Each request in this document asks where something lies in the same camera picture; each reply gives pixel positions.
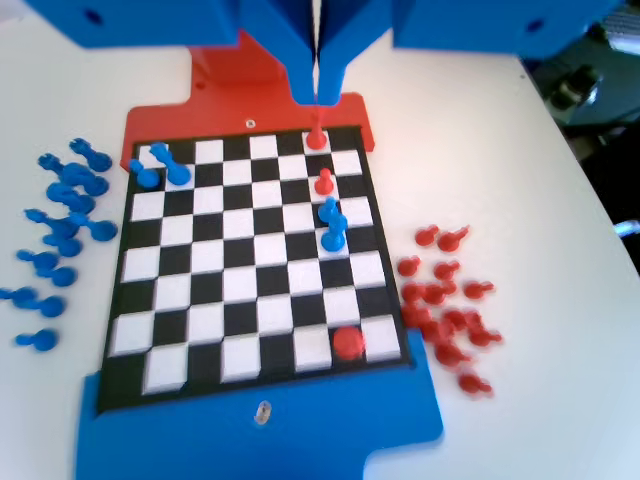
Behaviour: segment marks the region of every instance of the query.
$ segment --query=blue plastic base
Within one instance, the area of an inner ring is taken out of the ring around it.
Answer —
[[[99,374],[85,380],[76,480],[356,480],[375,450],[430,442],[442,419],[422,338],[414,367],[242,390],[96,417]],[[254,421],[268,401],[268,423]]]

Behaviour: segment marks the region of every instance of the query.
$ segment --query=table surface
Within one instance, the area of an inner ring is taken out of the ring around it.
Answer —
[[[365,478],[635,479],[640,282],[604,209],[516,58],[390,45],[386,35],[353,62],[345,91],[367,103],[392,260],[417,252],[421,225],[470,224],[461,278],[497,285],[481,312],[506,343],[477,357],[492,400],[465,397],[431,357],[443,441],[376,453]],[[14,259],[43,249],[45,228],[24,208],[65,213],[46,200],[52,175],[37,157],[70,161],[66,145],[82,136],[119,160],[128,110],[186,100],[190,65],[183,48],[84,51],[33,16],[0,28],[0,285],[54,292]],[[92,216],[120,223],[126,174],[106,177]],[[100,366],[118,249],[81,239],[64,316],[0,304],[0,478],[72,477],[81,381]],[[441,258],[425,252],[427,265]],[[48,324],[62,335],[54,351],[12,346]]]

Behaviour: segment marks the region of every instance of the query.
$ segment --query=pile of red pieces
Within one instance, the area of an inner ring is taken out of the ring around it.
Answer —
[[[421,247],[436,244],[441,251],[453,253],[468,234],[469,227],[456,232],[441,232],[437,226],[432,225],[419,230],[415,238]],[[398,262],[398,273],[403,277],[413,277],[418,273],[421,263],[417,256],[403,258]],[[502,336],[496,331],[487,330],[480,313],[475,309],[443,308],[439,319],[432,314],[432,309],[443,307],[448,297],[455,294],[458,288],[473,301],[482,300],[494,290],[491,282],[456,283],[455,275],[460,267],[457,260],[440,262],[433,268],[435,281],[419,283],[410,280],[405,283],[401,290],[405,302],[402,316],[407,328],[419,329],[424,341],[433,345],[438,362],[456,373],[458,385],[463,391],[470,395],[491,395],[491,385],[471,369],[471,356],[458,348],[455,338],[456,335],[466,335],[473,345],[486,348],[492,343],[501,342]]]

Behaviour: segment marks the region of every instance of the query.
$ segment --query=blue pawn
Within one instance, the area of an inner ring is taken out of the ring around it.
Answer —
[[[50,328],[45,328],[34,335],[22,333],[14,341],[20,347],[33,345],[33,348],[38,352],[48,352],[58,344],[58,333]]]
[[[129,168],[136,174],[136,182],[142,188],[156,188],[160,184],[160,175],[155,170],[144,168],[139,160],[132,158]]]
[[[160,163],[167,166],[167,179],[174,185],[184,185],[191,180],[191,172],[187,167],[176,163],[173,155],[164,143],[154,143],[149,149]]]
[[[118,234],[118,227],[109,220],[92,222],[89,217],[81,213],[71,213],[69,220],[76,225],[88,227],[91,231],[91,238],[98,242],[108,242]]]
[[[58,237],[72,238],[78,233],[78,226],[71,223],[66,218],[56,220],[55,218],[49,218],[42,210],[35,208],[29,208],[24,211],[29,220],[35,223],[44,223],[51,228],[51,232]]]
[[[47,198],[52,202],[59,202],[72,212],[89,213],[96,206],[96,202],[89,195],[80,195],[69,185],[52,183],[47,188]]]
[[[82,242],[75,238],[62,238],[57,235],[45,235],[42,238],[45,245],[58,248],[58,253],[63,257],[75,257],[82,251]]]
[[[111,168],[111,157],[106,153],[96,152],[91,148],[91,144],[83,138],[76,138],[69,142],[69,148],[78,155],[87,159],[87,164],[91,170],[96,172],[106,172]]]

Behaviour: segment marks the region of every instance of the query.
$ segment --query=chessboard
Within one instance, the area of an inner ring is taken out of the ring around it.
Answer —
[[[135,145],[162,180],[130,175],[98,411],[411,363],[367,159],[356,127],[156,139]],[[165,179],[163,142],[192,173]],[[346,216],[346,246],[320,244],[322,168]],[[360,329],[364,355],[332,348]]]

